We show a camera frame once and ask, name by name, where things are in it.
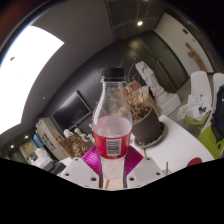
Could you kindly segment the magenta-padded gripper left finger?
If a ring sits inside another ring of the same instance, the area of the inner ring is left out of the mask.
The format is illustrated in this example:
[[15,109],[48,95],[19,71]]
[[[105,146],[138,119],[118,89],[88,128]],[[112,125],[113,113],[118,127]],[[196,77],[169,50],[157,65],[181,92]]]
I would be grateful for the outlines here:
[[61,177],[84,188],[100,189],[101,161],[96,147],[89,149],[81,158],[73,158]]

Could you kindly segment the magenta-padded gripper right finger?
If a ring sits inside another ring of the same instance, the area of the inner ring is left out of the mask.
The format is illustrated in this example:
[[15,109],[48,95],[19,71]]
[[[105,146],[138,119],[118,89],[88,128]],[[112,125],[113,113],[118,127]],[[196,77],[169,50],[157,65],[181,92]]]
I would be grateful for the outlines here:
[[143,187],[161,179],[164,173],[149,157],[143,157],[135,148],[130,146],[124,161],[123,186],[125,189]]

